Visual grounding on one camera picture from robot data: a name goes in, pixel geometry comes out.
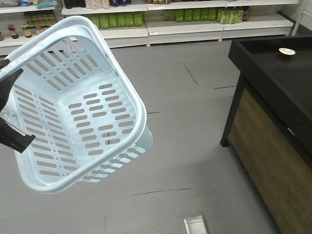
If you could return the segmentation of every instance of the small white dish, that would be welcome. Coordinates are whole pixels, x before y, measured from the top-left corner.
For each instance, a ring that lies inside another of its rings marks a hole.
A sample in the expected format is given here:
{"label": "small white dish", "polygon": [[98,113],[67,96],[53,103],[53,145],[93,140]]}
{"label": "small white dish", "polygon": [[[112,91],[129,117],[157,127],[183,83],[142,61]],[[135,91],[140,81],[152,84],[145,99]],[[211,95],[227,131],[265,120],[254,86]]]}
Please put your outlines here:
{"label": "small white dish", "polygon": [[279,50],[279,52],[281,52],[284,55],[292,56],[292,55],[296,54],[295,50],[288,49],[288,48],[279,48],[278,50]]}

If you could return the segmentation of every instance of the white shelf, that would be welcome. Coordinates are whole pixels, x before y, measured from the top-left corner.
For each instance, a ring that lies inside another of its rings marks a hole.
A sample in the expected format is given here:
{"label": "white shelf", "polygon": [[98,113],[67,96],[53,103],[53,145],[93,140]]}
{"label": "white shelf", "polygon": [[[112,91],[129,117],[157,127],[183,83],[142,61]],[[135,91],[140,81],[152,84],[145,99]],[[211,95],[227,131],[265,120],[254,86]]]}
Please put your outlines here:
{"label": "white shelf", "polygon": [[249,21],[243,21],[235,24],[223,24],[224,31],[245,30],[257,28],[282,28],[292,27],[293,23],[281,15],[275,13],[265,16],[251,16]]}
{"label": "white shelf", "polygon": [[31,38],[26,38],[24,35],[20,35],[19,38],[13,39],[11,37],[5,37],[4,40],[0,41],[0,48],[7,46],[20,46],[30,41],[36,35],[32,35]]}
{"label": "white shelf", "polygon": [[127,6],[110,6],[109,9],[89,9],[81,7],[73,7],[72,9],[62,9],[62,14],[65,16],[69,15],[85,15],[85,14],[98,14],[98,13],[117,13],[117,12],[135,12],[135,11],[147,11],[147,4],[144,0],[133,0],[131,4]]}
{"label": "white shelf", "polygon": [[226,6],[264,6],[298,4],[299,0],[237,0],[227,1]]}
{"label": "white shelf", "polygon": [[170,9],[186,9],[186,8],[206,8],[206,7],[225,7],[226,0],[213,1],[179,1],[171,2],[170,4],[147,4],[149,11],[155,10],[170,10]]}
{"label": "white shelf", "polygon": [[151,21],[145,24],[150,36],[223,31],[222,25],[216,21]]}
{"label": "white shelf", "polygon": [[26,11],[46,11],[46,10],[54,10],[54,6],[44,7],[41,9],[38,9],[37,5],[1,7],[0,14],[26,12]]}
{"label": "white shelf", "polygon": [[141,27],[122,27],[100,29],[104,39],[121,39],[121,38],[142,38],[148,37],[148,31],[145,25]]}

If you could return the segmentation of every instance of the black countertop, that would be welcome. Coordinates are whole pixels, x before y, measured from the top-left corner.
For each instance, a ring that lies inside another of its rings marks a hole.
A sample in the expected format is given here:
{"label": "black countertop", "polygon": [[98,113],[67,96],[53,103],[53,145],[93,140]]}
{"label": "black countertop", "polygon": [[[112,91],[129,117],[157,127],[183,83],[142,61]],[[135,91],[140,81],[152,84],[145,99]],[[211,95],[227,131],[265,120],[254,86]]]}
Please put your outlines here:
{"label": "black countertop", "polygon": [[312,155],[312,37],[234,40],[229,58]]}

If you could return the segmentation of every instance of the jar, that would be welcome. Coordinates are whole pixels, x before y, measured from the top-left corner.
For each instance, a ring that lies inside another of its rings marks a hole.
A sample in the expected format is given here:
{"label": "jar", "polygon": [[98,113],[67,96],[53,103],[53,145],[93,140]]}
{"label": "jar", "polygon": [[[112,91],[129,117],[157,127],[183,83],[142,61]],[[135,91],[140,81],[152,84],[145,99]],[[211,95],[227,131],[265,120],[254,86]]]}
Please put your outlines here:
{"label": "jar", "polygon": [[32,33],[31,33],[31,31],[29,30],[28,24],[22,25],[21,28],[22,28],[22,30],[24,31],[24,36],[25,36],[26,38],[31,38]]}
{"label": "jar", "polygon": [[14,24],[8,25],[8,29],[9,29],[9,31],[10,31],[10,33],[11,33],[11,37],[12,37],[13,39],[19,38],[19,35],[18,35],[17,31],[16,31],[16,28],[15,28],[15,25],[14,25]]}
{"label": "jar", "polygon": [[40,33],[43,32],[43,29],[42,29],[42,26],[41,26],[41,25],[37,24],[35,27],[36,27],[37,35],[39,35]]}

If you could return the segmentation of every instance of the shopping basket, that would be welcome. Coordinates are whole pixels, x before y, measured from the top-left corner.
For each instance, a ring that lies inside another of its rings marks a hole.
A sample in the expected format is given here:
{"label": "shopping basket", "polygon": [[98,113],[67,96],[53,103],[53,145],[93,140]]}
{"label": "shopping basket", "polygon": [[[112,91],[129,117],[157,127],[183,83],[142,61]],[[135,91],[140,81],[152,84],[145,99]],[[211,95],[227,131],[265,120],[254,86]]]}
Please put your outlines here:
{"label": "shopping basket", "polygon": [[100,182],[151,147],[144,104],[87,18],[61,20],[6,59],[0,81],[23,72],[2,116],[36,136],[15,151],[30,188],[55,193]]}

